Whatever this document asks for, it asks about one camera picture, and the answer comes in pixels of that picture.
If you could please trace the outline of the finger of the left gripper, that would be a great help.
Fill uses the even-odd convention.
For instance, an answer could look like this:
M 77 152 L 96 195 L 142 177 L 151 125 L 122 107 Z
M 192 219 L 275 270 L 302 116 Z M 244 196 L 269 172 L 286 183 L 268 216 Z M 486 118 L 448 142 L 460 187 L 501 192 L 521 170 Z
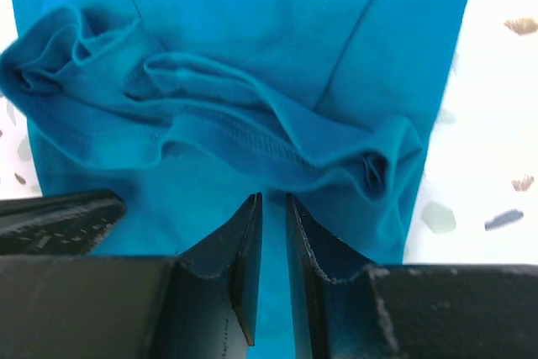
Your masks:
M 110 190 L 1 202 L 1 254 L 86 255 L 126 215 Z

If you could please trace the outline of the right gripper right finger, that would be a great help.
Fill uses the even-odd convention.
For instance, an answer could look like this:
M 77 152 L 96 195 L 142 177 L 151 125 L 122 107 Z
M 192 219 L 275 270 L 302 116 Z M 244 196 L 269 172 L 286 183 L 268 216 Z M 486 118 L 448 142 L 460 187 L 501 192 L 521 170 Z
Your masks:
M 299 358 L 534 358 L 537 269 L 378 265 L 287 196 Z

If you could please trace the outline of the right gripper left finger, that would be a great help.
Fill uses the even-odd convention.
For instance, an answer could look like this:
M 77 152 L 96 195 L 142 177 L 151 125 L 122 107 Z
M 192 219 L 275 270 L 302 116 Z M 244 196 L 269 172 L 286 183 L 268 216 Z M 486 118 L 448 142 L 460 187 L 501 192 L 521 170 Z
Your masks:
M 262 199 L 178 256 L 1 254 L 4 358 L 244 358 Z

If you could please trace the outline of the blue t shirt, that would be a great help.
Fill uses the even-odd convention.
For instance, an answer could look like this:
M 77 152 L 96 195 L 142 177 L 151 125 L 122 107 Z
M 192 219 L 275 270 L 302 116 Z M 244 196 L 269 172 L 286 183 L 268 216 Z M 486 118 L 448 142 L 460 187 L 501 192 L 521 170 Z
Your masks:
M 185 251 L 263 196 L 253 358 L 295 355 L 285 199 L 403 259 L 467 0 L 12 0 L 1 89 L 44 195 L 115 191 L 102 255 Z

